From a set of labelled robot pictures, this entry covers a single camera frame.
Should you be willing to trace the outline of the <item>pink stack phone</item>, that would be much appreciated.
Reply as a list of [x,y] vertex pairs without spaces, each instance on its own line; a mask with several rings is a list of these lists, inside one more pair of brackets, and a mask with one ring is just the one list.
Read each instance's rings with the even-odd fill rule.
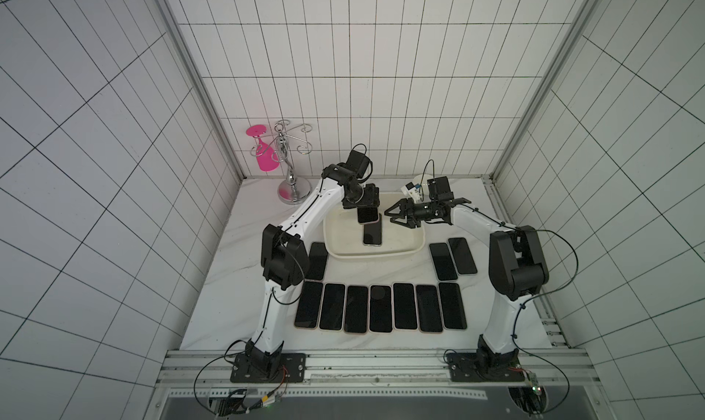
[[380,215],[377,207],[361,207],[357,209],[357,222],[361,225],[377,223]]

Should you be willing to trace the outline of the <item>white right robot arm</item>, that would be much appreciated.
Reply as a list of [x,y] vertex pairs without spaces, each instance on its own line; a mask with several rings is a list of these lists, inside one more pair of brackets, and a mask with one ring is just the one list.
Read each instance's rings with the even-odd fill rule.
[[519,316],[549,280],[539,230],[499,221],[464,198],[427,203],[403,198],[384,215],[409,228],[455,225],[488,247],[488,278],[495,297],[488,325],[478,338],[473,373],[491,381],[510,370],[520,351],[515,345]]

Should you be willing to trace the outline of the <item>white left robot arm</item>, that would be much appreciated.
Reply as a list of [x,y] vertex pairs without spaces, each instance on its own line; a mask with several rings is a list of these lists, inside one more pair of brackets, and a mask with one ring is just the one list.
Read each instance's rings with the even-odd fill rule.
[[264,303],[254,339],[244,356],[257,372],[273,379],[280,372],[284,337],[280,333],[291,297],[310,270],[311,232],[316,230],[332,208],[370,208],[379,205],[378,188],[368,183],[373,163],[364,157],[326,167],[318,185],[302,205],[279,225],[268,225],[262,234],[261,266],[264,276]]

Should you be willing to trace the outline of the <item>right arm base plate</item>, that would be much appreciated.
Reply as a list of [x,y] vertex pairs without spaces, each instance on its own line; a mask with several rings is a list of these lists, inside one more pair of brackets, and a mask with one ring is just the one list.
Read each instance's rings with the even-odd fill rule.
[[444,362],[454,383],[523,383],[526,378],[517,354],[446,350]]

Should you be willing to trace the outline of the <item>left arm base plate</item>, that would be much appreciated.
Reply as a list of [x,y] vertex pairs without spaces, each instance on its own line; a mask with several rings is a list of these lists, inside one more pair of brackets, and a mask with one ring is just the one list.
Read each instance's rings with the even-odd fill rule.
[[231,383],[302,383],[307,355],[280,353],[272,357],[256,357],[240,353],[235,357]]

